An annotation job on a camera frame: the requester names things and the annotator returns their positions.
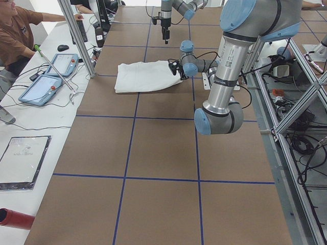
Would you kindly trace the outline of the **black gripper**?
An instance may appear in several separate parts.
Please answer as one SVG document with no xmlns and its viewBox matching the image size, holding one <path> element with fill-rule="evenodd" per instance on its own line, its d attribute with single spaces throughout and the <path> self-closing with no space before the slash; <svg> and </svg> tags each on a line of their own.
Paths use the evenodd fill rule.
<svg viewBox="0 0 327 245">
<path fill-rule="evenodd" d="M 170 26 L 171 26 L 170 18 L 163 18 L 161 20 L 162 39 L 165 41 L 165 44 L 168 44 L 170 39 L 170 30 L 169 30 Z"/>
<path fill-rule="evenodd" d="M 189 77 L 185 74 L 184 70 L 183 70 L 183 66 L 178 64 L 177 65 L 177 71 L 180 75 L 180 80 L 187 80 Z"/>
</svg>

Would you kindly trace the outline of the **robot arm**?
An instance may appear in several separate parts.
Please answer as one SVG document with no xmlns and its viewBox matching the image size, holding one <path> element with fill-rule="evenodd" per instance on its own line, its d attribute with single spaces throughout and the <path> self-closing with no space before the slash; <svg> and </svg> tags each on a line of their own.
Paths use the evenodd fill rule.
<svg viewBox="0 0 327 245">
<path fill-rule="evenodd" d="M 160 11 L 157 17 L 153 17 L 153 24 L 155 19 L 160 20 L 162 39 L 165 44 L 168 44 L 170 39 L 172 9 L 174 8 L 186 20 L 191 20 L 198 9 L 203 9 L 207 5 L 207 0 L 195 0 L 186 3 L 182 0 L 164 0 L 161 1 Z"/>
<path fill-rule="evenodd" d="M 232 96 L 249 47 L 263 42 L 293 37 L 299 31 L 301 1 L 228 1 L 220 16 L 224 45 L 219 62 L 195 58 L 193 43 L 180 45 L 180 64 L 187 77 L 205 72 L 212 83 L 209 97 L 194 114 L 202 135 L 237 131 L 244 119 L 239 102 Z"/>
</svg>

